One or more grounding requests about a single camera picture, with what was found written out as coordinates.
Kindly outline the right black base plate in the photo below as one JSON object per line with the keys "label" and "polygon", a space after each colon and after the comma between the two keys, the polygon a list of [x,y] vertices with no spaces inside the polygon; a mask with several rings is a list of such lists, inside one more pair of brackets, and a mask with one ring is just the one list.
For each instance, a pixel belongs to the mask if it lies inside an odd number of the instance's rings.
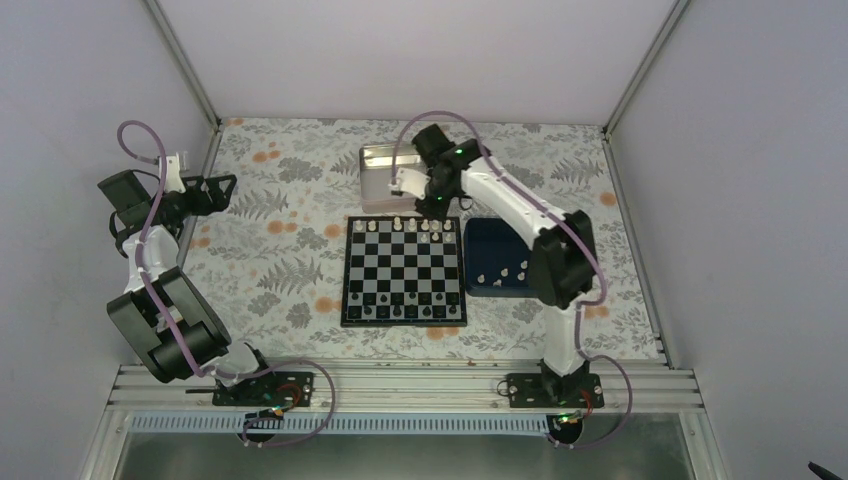
{"label": "right black base plate", "polygon": [[547,378],[541,373],[511,373],[505,382],[506,398],[513,409],[605,406],[600,377],[592,373],[569,380]]}

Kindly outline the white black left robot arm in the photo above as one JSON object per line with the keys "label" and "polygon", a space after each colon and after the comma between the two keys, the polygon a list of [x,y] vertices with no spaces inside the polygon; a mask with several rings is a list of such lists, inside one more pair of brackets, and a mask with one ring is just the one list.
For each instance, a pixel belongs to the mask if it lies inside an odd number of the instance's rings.
{"label": "white black left robot arm", "polygon": [[178,262],[186,220],[226,210],[236,176],[186,177],[182,190],[155,199],[137,175],[124,170],[98,185],[114,208],[111,223],[124,226],[110,232],[129,262],[124,292],[107,304],[109,318],[160,382],[210,375],[224,388],[238,384],[252,404],[270,402],[278,377],[257,349],[232,341]]}

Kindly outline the black chess piece row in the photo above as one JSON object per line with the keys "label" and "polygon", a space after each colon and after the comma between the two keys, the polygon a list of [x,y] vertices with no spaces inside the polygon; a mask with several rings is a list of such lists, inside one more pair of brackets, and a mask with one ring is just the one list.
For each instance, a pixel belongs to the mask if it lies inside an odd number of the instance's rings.
{"label": "black chess piece row", "polygon": [[463,297],[456,292],[350,293],[344,313],[354,320],[462,319]]}

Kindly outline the aluminium rail frame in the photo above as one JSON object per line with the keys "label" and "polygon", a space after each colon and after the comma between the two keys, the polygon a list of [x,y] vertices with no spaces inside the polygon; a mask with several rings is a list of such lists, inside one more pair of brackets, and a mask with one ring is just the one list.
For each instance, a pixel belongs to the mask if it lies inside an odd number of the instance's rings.
{"label": "aluminium rail frame", "polygon": [[[328,360],[330,376],[315,376],[308,412],[322,413],[334,403],[340,413],[505,413],[501,396],[509,373],[531,373],[534,361],[378,361]],[[656,362],[627,362],[622,371],[597,362],[605,405],[621,413],[633,401],[635,413],[700,413],[704,402],[694,373]],[[125,365],[107,400],[110,410],[210,410],[210,378],[163,384],[141,366]]]}

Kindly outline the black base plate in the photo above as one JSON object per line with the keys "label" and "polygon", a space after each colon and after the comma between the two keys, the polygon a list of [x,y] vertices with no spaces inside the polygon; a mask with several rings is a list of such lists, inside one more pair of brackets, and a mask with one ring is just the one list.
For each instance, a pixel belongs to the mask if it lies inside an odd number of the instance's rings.
{"label": "black base plate", "polygon": [[592,373],[569,380],[547,378],[541,373],[511,373],[505,382],[506,398],[513,409],[605,406],[600,377]]}
{"label": "black base plate", "polygon": [[308,407],[313,383],[314,375],[309,372],[273,372],[232,387],[217,387],[212,404],[283,409]]}

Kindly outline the blue plastic piece tray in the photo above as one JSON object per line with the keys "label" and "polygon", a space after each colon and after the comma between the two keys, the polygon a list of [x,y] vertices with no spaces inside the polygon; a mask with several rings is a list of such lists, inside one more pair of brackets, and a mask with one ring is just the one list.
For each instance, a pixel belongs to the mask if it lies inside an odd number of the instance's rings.
{"label": "blue plastic piece tray", "polygon": [[536,298],[530,250],[502,219],[469,218],[463,231],[466,292],[475,297]]}

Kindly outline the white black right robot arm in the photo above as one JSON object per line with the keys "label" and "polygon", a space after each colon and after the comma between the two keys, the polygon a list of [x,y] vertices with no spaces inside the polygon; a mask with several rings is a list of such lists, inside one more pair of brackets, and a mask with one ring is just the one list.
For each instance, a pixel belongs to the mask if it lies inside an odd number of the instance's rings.
{"label": "white black right robot arm", "polygon": [[529,249],[526,278],[544,306],[541,391],[552,406],[567,406],[589,374],[575,338],[577,322],[567,314],[600,276],[590,218],[529,191],[476,139],[457,144],[432,124],[412,145],[426,170],[400,169],[395,187],[414,197],[417,213],[443,222],[452,200],[469,197],[495,212]]}

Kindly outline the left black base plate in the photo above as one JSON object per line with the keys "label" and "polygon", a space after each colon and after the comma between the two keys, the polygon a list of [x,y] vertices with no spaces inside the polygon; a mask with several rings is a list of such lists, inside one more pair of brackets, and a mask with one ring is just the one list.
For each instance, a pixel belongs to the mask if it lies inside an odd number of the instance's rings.
{"label": "left black base plate", "polygon": [[283,409],[308,407],[313,383],[314,375],[309,372],[273,372],[232,387],[217,387],[212,404]]}

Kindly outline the pink metal tin box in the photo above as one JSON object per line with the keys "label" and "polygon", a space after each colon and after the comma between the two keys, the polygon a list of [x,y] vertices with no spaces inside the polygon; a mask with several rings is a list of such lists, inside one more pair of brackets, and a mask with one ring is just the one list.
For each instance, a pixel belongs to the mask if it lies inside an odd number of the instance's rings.
{"label": "pink metal tin box", "polygon": [[390,193],[393,144],[365,145],[359,150],[361,207],[364,213],[377,215],[415,209],[415,198]]}

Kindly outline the black silver chess board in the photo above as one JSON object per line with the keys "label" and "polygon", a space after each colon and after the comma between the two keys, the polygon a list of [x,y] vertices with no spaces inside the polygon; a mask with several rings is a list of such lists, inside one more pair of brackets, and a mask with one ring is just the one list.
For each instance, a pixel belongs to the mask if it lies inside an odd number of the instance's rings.
{"label": "black silver chess board", "polygon": [[[393,219],[400,217],[402,231],[394,231]],[[407,231],[407,221],[417,221],[415,232]],[[365,229],[357,232],[354,222],[362,220]],[[367,224],[375,220],[378,232],[369,232]],[[461,223],[458,217],[454,231],[445,232],[441,223],[440,240],[431,241],[433,232],[420,229],[423,219],[417,216],[355,216],[348,220],[344,257],[343,298],[340,325],[346,328],[374,327],[464,327],[468,323]],[[445,243],[443,235],[452,233],[454,241]],[[350,293],[456,292],[463,297],[462,319],[389,319],[354,320],[346,317],[344,310]]]}

